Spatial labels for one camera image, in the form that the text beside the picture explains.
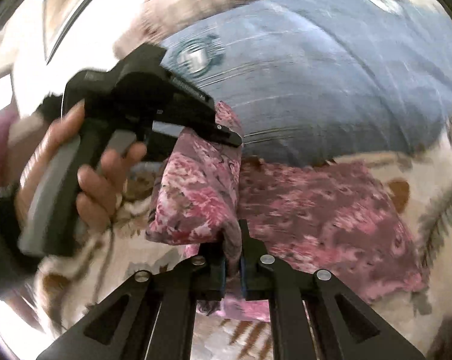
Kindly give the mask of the person's left hand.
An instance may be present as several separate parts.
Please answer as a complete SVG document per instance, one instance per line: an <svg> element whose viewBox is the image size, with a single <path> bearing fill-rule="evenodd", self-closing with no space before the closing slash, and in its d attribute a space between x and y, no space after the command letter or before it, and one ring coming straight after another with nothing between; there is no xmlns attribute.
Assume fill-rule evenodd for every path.
<svg viewBox="0 0 452 360"><path fill-rule="evenodd" d="M27 223L28 210L33 196L48 164L58 149L70 141L80 130L85 119L85 103L78 102L62 119L50 125L46 135L29 159L19 182L15 197L18 223L22 229ZM130 169L146 155L146 146L141 142L132 144L125 155L115 150L106 150L101 157L102 173L83 165L77 173L81 191L76 198L76 208L87 229L92 233L106 231L116 212L116 198Z"/></svg>

